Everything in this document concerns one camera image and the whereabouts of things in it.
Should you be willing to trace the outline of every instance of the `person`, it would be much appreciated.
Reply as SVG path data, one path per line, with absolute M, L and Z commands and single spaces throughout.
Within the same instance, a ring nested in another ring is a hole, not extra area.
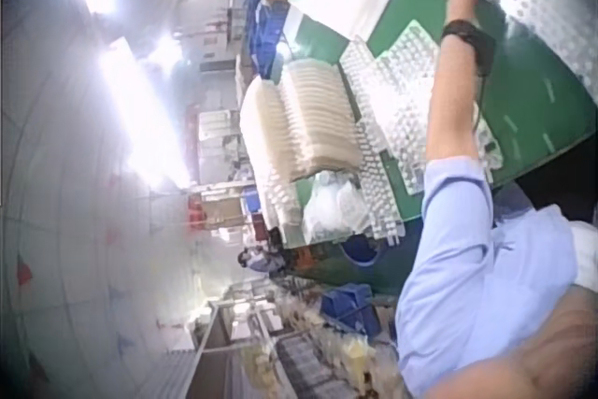
M 535 210 L 517 185 L 492 200 L 472 131 L 476 3 L 447 3 L 399 368 L 415 397 L 573 397 L 595 373 L 598 232 Z
M 249 268 L 258 273 L 275 274 L 285 267 L 284 258 L 280 254 L 268 253 L 261 246 L 252 249 L 243 248 L 236 259 L 243 268 Z

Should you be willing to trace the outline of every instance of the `blue crate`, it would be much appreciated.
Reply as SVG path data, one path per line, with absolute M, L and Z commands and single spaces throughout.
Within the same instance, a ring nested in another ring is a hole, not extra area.
M 372 288 L 368 284 L 345 284 L 338 291 L 347 295 L 357 307 L 366 306 L 372 301 Z
M 347 332 L 374 337 L 382 332 L 376 310 L 365 301 L 367 291 L 362 286 L 349 284 L 347 289 L 326 292 L 321 298 L 320 314 L 331 324 Z

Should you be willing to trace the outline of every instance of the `black watch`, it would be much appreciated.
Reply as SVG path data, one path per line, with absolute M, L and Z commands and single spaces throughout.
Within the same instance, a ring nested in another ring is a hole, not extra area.
M 442 39 L 448 35 L 456 35 L 476 51 L 477 74 L 487 77 L 492 70 L 496 41 L 494 38 L 475 27 L 470 21 L 451 21 L 442 31 Z

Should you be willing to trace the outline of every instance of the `green workbench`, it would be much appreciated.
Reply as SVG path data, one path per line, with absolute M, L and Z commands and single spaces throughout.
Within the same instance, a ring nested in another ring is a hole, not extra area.
M 390 0 L 368 40 L 370 50 L 375 56 L 387 50 L 413 19 L 438 42 L 446 2 Z M 494 186 L 500 186 L 592 135 L 596 105 L 559 57 L 525 27 L 507 19 L 498 6 L 481 1 L 477 18 L 498 42 L 482 110 L 505 158 L 503 168 L 493 172 Z M 295 43 L 300 47 L 299 56 L 335 64 L 348 41 L 304 17 Z M 422 195 L 408 195 L 396 161 L 386 152 L 382 156 L 403 219 L 417 218 Z M 297 188 L 304 206 L 310 184 L 300 181 Z

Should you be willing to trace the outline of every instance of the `light blue shirt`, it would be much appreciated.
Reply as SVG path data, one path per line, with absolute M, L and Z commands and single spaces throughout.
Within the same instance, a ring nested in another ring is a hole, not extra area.
M 258 273 L 271 273 L 284 266 L 284 259 L 279 255 L 265 256 L 263 253 L 254 254 L 247 261 L 247 266 Z
M 396 313 L 399 368 L 416 397 L 535 333 L 577 276 L 558 207 L 535 210 L 517 186 L 493 205 L 466 157 L 430 162 L 424 183 L 420 247 Z

